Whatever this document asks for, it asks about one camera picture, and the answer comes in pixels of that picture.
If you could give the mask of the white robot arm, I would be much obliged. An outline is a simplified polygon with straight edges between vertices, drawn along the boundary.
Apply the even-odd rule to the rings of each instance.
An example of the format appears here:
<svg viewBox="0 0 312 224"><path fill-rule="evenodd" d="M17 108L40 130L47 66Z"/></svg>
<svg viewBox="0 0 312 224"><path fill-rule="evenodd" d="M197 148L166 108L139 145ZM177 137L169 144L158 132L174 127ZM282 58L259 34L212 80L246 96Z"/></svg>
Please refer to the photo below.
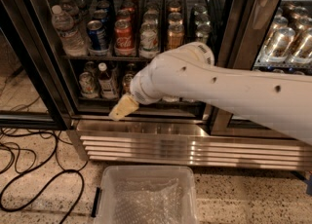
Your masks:
<svg viewBox="0 0 312 224"><path fill-rule="evenodd" d="M192 42L155 56L109 113L119 121L165 95L190 98L312 144L312 78L228 69L209 63L211 49Z"/></svg>

